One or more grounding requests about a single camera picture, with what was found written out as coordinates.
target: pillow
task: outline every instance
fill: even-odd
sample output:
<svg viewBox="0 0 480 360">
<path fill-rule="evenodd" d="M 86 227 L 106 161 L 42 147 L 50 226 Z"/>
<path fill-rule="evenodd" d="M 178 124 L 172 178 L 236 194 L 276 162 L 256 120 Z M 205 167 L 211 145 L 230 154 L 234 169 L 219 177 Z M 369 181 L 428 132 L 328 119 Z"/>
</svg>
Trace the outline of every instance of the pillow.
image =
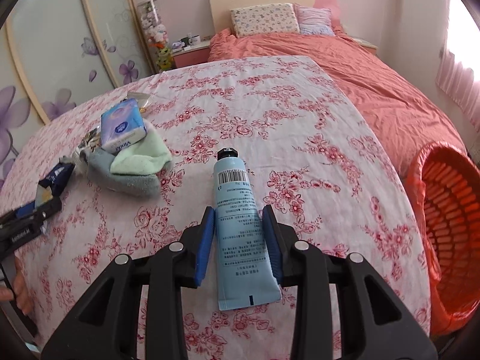
<svg viewBox="0 0 480 360">
<path fill-rule="evenodd" d="M 318 24 L 332 27 L 332 11 L 327 8 L 317 9 L 311 7 L 302 7 L 300 4 L 294 4 L 295 14 L 298 24 Z"/>
<path fill-rule="evenodd" d="M 299 4 L 293 5 L 297 15 L 300 33 L 302 35 L 328 35 L 335 36 L 332 29 L 330 9 L 302 7 Z"/>
<path fill-rule="evenodd" d="M 323 24 L 300 24 L 299 27 L 302 35 L 335 36 L 332 27 Z"/>
<path fill-rule="evenodd" d="M 272 32 L 300 33 L 292 4 L 255 5 L 230 12 L 238 38 Z"/>
</svg>

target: nightstand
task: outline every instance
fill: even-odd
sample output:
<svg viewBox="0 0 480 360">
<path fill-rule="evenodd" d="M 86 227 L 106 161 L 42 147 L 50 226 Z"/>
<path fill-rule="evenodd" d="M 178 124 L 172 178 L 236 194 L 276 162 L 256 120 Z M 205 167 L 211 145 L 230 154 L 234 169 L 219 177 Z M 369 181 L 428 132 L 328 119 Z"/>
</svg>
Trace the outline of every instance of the nightstand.
<svg viewBox="0 0 480 360">
<path fill-rule="evenodd" d="M 177 51 L 172 54 L 177 68 L 198 65 L 207 62 L 210 55 L 210 41 L 204 40 L 196 46 L 190 46 L 190 50 Z"/>
<path fill-rule="evenodd" d="M 377 49 L 378 47 L 371 44 L 370 42 L 367 42 L 366 40 L 363 40 L 361 38 L 353 38 L 352 39 L 358 43 L 360 46 L 362 46 L 366 51 L 368 51 L 370 54 L 373 54 L 374 56 L 377 54 Z"/>
</svg>

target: floral pillow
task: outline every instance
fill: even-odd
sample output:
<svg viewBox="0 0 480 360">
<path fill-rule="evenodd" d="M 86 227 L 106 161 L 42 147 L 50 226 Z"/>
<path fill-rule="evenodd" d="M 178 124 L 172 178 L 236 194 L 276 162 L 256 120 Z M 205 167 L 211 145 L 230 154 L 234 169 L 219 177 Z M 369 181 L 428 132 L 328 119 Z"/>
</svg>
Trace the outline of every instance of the floral pillow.
<svg viewBox="0 0 480 360">
<path fill-rule="evenodd" d="M 238 38 L 271 32 L 300 33 L 292 4 L 255 5 L 230 12 Z"/>
</svg>

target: wardrobe door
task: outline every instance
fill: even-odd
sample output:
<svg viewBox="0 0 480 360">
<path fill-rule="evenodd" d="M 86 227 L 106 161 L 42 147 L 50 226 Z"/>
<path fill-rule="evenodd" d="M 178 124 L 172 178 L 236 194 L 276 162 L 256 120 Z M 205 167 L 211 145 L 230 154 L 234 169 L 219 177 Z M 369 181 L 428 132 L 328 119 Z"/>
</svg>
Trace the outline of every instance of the wardrobe door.
<svg viewBox="0 0 480 360">
<path fill-rule="evenodd" d="M 43 126 L 20 82 L 0 29 L 0 190 L 15 158 L 28 139 Z"/>
<path fill-rule="evenodd" d="M 15 63 L 50 120 L 114 88 L 81 0 L 19 0 L 7 25 Z"/>
<path fill-rule="evenodd" d="M 128 0 L 84 0 L 106 50 L 106 63 L 119 85 L 150 76 L 151 69 L 136 32 L 136 13 Z"/>
</svg>

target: hand cream tube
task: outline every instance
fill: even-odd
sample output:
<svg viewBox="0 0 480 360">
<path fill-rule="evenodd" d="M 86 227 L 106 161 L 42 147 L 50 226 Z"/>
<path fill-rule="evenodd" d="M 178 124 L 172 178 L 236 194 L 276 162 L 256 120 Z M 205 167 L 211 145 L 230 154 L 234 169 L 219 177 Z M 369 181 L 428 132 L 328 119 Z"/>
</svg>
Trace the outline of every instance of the hand cream tube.
<svg viewBox="0 0 480 360">
<path fill-rule="evenodd" d="M 218 306 L 222 311 L 281 299 L 248 174 L 237 157 L 236 150 L 222 149 L 214 166 Z"/>
</svg>

